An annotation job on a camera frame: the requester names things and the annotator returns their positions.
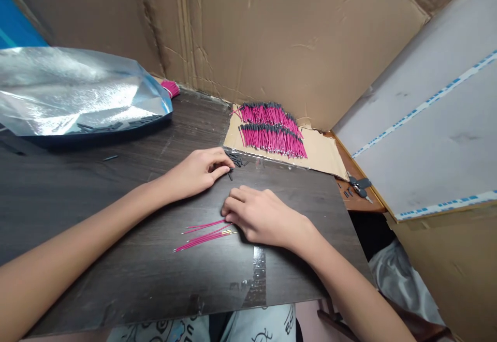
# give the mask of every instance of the tape strip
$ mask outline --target tape strip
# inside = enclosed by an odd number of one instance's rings
[[[486,56],[484,59],[480,60],[478,63],[473,65],[470,69],[468,69],[466,72],[461,74],[459,77],[454,79],[452,82],[450,82],[447,86],[445,86],[443,89],[438,91],[435,95],[433,95],[431,98],[426,100],[423,104],[418,106],[416,109],[414,109],[411,113],[408,113],[406,116],[402,117],[397,123],[393,124],[390,126],[388,129],[386,129],[383,133],[378,135],[376,138],[371,140],[368,144],[366,144],[364,147],[359,149],[357,152],[352,154],[352,158],[356,158],[375,144],[377,144],[381,139],[384,139],[388,135],[390,135],[392,132],[397,130],[399,127],[404,125],[406,122],[412,120],[415,116],[417,116],[419,113],[421,113],[423,110],[426,108],[432,106],[435,102],[439,101],[440,98],[444,97],[447,95],[449,92],[454,90],[457,86],[459,86],[461,83],[466,81],[468,78],[471,76],[474,76],[477,74],[480,70],[485,68],[487,65],[492,63],[495,59],[497,59],[497,50],[492,52],[490,55]]]
[[[497,200],[497,190],[484,192],[479,195],[473,195],[468,197],[463,197],[458,200],[452,200],[447,202],[442,202],[437,205],[431,205],[427,207],[423,207],[421,209],[416,209],[400,214],[395,214],[395,218],[397,220],[406,220],[410,218],[416,218],[423,215],[439,213],[442,211],[448,211],[457,209],[458,207],[470,206],[481,204],[484,202],[496,201]]]
[[[266,251],[254,246],[254,275],[242,309],[266,306]]]

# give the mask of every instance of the dark wooden table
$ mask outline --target dark wooden table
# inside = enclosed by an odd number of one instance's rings
[[[183,93],[172,123],[121,144],[47,152],[9,131],[0,140],[0,264],[103,209],[141,183],[176,165],[191,151],[219,146],[229,108],[209,97]],[[118,155],[102,162],[108,156]],[[185,227],[220,219],[229,190],[245,184],[272,189],[306,214],[361,273],[371,273],[331,175],[250,156],[246,167],[207,192],[167,206],[105,253],[59,299],[31,335],[211,314],[300,302],[326,296],[310,267],[278,248],[254,246],[231,235],[178,253]]]

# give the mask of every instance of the left hand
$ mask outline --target left hand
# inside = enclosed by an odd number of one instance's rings
[[[166,204],[205,191],[234,167],[235,164],[221,147],[197,150],[151,183],[160,186]]]

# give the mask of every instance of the cardboard box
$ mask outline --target cardboard box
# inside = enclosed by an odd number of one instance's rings
[[[497,340],[497,205],[387,221],[458,340]]]
[[[330,129],[450,0],[23,0],[57,46]]]

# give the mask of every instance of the right hand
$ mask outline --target right hand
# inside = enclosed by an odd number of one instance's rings
[[[221,215],[240,227],[247,240],[292,251],[315,230],[307,217],[290,209],[272,191],[243,185],[231,190]]]

